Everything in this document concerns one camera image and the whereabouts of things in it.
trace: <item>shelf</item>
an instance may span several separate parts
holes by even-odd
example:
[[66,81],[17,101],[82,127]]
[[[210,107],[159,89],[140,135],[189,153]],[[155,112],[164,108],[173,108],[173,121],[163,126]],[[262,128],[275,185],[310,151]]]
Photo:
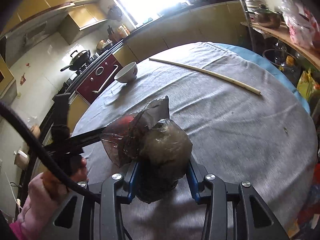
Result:
[[[248,26],[247,22],[241,22],[241,24]],[[251,27],[259,29],[264,33],[269,34],[283,41],[284,43],[288,44],[290,47],[294,48],[297,52],[305,56],[307,60],[310,61],[311,64],[313,64],[318,70],[320,70],[320,54],[313,49],[304,49],[294,44],[290,39],[289,30],[287,26],[280,25],[278,29],[270,29],[270,28],[262,27],[258,23],[253,23],[251,24]]]

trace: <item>cabinet handle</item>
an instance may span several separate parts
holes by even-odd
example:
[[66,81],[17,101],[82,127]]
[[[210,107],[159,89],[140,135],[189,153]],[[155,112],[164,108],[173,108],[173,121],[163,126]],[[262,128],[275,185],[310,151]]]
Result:
[[101,75],[101,74],[103,73],[103,71],[104,71],[103,66],[98,67],[98,68],[96,69],[96,76]]
[[100,94],[103,90],[103,87],[109,82],[109,80],[111,79],[112,75],[118,70],[119,66],[118,65],[114,65],[116,66],[115,70],[110,74],[110,76],[106,79],[106,81],[101,85],[101,87],[99,88],[99,90],[93,90],[92,92],[95,94]]

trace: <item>blue tablecloth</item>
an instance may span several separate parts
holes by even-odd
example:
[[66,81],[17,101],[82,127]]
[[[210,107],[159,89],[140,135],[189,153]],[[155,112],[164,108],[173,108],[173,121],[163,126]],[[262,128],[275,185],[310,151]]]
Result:
[[303,108],[307,111],[308,114],[310,114],[310,107],[308,102],[300,95],[299,91],[294,87],[294,85],[292,85],[289,79],[287,79],[286,76],[280,70],[278,70],[275,66],[273,66],[264,57],[261,57],[260,55],[254,53],[251,50],[241,48],[238,46],[222,44],[222,43],[215,43],[215,44],[221,47],[224,47],[228,50],[231,50],[232,52],[238,54],[241,58],[251,61],[257,64],[258,66],[264,68],[265,70],[267,70],[295,95],[295,97],[302,104]]

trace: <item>white tile wall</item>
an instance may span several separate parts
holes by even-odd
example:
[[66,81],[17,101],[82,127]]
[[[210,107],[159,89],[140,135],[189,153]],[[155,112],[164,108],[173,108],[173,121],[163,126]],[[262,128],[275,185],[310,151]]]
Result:
[[[78,52],[89,49],[95,53],[97,43],[106,39],[104,32],[97,30],[81,38],[72,45],[68,45],[59,33],[48,37],[24,54],[11,68],[13,76],[17,80],[18,93],[11,107],[27,123],[27,120],[36,116],[36,122],[40,124],[51,108],[52,98],[61,89],[63,83],[74,74],[73,71],[60,69],[69,65],[70,54],[74,50]],[[26,81],[21,86],[20,78],[25,73]],[[10,181],[19,183],[21,170],[13,164],[13,152],[22,146],[22,138],[8,124],[2,120],[0,123],[0,159],[2,168],[0,172],[0,209],[14,216],[15,202],[7,182],[4,171]]]

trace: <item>yellow cabinet door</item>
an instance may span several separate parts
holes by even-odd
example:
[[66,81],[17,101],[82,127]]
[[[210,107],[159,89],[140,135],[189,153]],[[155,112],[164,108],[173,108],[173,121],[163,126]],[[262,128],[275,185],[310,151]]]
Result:
[[23,0],[19,5],[18,14],[21,18],[21,21],[24,21],[29,17],[49,8],[50,6],[46,0]]
[[127,45],[140,62],[168,49],[156,27],[156,22],[150,24],[151,26],[142,27],[143,29],[139,30],[139,33],[130,37],[127,41]]
[[88,108],[89,104],[80,95],[76,95],[70,104],[68,112],[67,126],[70,132],[73,132],[76,124]]
[[16,25],[18,25],[20,23],[20,19],[18,16],[18,10],[16,10],[14,12],[14,14],[11,16],[11,18],[9,19],[9,21],[7,22],[6,26],[4,27],[2,33],[5,34],[8,31],[10,31],[13,27],[15,27]]
[[169,49],[204,39],[190,11],[158,21],[157,27]]
[[191,10],[198,20],[203,41],[237,44],[237,32],[226,3]]
[[75,7],[69,15],[79,28],[97,22],[84,5]]
[[98,22],[107,18],[105,13],[100,9],[98,4],[90,3],[84,5],[88,12],[93,16],[93,18]]
[[14,77],[11,71],[0,55],[0,94],[5,90],[7,85],[9,85],[13,79]]
[[121,49],[113,54],[113,56],[115,56],[116,60],[121,64],[122,67],[125,67],[131,62],[139,63],[139,60],[136,58],[127,44],[124,44]]
[[231,20],[236,28],[238,40],[244,39],[247,35],[247,27],[240,24],[240,22],[246,21],[240,2],[229,2],[227,6]]

